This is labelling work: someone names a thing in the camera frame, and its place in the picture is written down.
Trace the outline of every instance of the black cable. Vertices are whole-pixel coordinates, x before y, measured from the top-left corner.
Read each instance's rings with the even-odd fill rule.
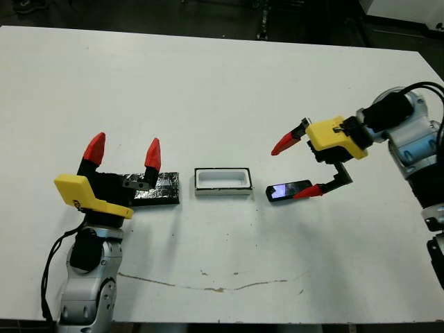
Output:
[[[443,144],[443,131],[444,131],[444,87],[435,82],[423,81],[414,83],[408,87],[403,88],[400,93],[406,94],[414,89],[423,88],[428,89],[438,95],[441,102],[443,102],[443,118],[441,120],[441,124],[438,129],[438,134],[436,135],[436,159],[444,163],[444,144]]]
[[[55,253],[61,247],[63,239],[69,237],[73,234],[76,234],[80,231],[81,228],[85,225],[85,220],[75,229],[66,231],[61,237],[59,237],[55,243],[53,244],[51,251],[49,251],[48,259],[46,261],[46,265],[44,267],[43,276],[42,276],[42,285],[40,287],[40,297],[42,298],[42,315],[46,319],[46,322],[49,324],[50,330],[54,331],[54,321],[51,315],[51,310],[49,309],[48,302],[46,301],[46,289],[48,287],[48,275],[49,275],[49,265],[51,264],[51,260],[53,259]]]

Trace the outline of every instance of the white wall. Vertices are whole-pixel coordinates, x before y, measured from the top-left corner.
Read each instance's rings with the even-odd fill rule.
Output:
[[[360,0],[367,15],[426,24],[444,23],[444,0]]]

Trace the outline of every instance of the white table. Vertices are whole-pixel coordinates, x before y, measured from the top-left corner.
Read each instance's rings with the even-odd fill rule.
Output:
[[[100,131],[100,170],[142,172],[158,136],[162,170],[180,173],[180,205],[139,209],[124,224],[120,273],[137,279],[118,277],[116,321],[444,318],[432,233],[386,144],[348,162],[355,182],[322,198],[271,205],[264,195],[332,178],[306,143],[270,156],[303,117],[348,117],[388,88],[442,84],[418,53],[3,26],[0,75],[0,318],[42,318],[48,251],[82,219],[53,179],[77,171]],[[196,198],[195,167],[249,167],[253,194]],[[50,271],[55,314],[70,244]]]

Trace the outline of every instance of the white container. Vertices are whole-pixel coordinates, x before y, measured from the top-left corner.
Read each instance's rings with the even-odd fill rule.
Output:
[[[199,195],[250,194],[253,190],[248,168],[195,168],[194,189]]]

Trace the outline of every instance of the smartphone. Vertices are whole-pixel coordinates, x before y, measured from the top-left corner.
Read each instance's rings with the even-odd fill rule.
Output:
[[[265,193],[268,201],[281,201],[291,199],[293,196],[303,189],[312,186],[309,180],[301,180],[299,182],[287,182],[285,184],[270,185],[266,188]]]

